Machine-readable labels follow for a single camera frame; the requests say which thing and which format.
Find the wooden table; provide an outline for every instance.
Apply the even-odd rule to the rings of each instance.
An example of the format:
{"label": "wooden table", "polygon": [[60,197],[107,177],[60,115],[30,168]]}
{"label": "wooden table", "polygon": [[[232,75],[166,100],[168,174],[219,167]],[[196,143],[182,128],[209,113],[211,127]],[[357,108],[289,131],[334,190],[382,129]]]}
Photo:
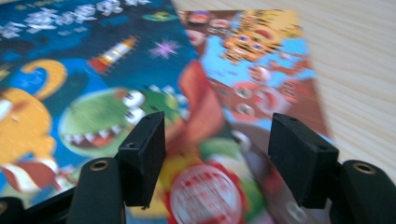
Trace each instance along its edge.
{"label": "wooden table", "polygon": [[295,9],[340,161],[377,165],[396,182],[393,0],[174,0],[177,9]]}

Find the picture book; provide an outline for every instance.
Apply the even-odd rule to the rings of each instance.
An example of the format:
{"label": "picture book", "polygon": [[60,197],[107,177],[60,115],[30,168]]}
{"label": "picture book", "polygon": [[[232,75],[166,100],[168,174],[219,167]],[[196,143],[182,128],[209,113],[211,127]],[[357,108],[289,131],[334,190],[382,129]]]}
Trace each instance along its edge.
{"label": "picture book", "polygon": [[269,161],[273,113],[329,139],[303,30],[293,10],[181,11],[223,113],[280,223],[327,223],[327,211],[297,206]]}
{"label": "picture book", "polygon": [[1,197],[31,207],[74,187],[163,111],[163,169],[128,223],[273,223],[172,2],[26,0],[0,15]]}

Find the green cartoon creature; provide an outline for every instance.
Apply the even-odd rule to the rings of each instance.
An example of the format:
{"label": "green cartoon creature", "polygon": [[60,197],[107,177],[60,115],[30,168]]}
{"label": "green cartoon creature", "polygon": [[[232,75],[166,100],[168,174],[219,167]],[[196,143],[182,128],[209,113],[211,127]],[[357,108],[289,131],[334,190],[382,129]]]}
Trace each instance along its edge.
{"label": "green cartoon creature", "polygon": [[165,126],[180,119],[177,98],[171,93],[122,88],[92,92],[64,111],[59,134],[78,155],[113,157],[137,122],[157,111],[165,113]]}

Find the book cover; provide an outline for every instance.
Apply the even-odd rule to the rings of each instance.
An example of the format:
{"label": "book cover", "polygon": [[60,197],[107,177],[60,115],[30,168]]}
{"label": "book cover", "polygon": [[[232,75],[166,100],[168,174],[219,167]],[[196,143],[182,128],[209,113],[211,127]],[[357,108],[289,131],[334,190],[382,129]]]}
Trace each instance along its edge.
{"label": "book cover", "polygon": [[327,223],[327,210],[297,206],[267,156],[274,112],[329,137],[296,12],[198,10],[179,15],[272,215],[280,223]]}
{"label": "book cover", "polygon": [[0,196],[30,207],[74,187],[164,111],[167,157],[128,222],[272,222],[169,0],[27,0],[0,15]]}

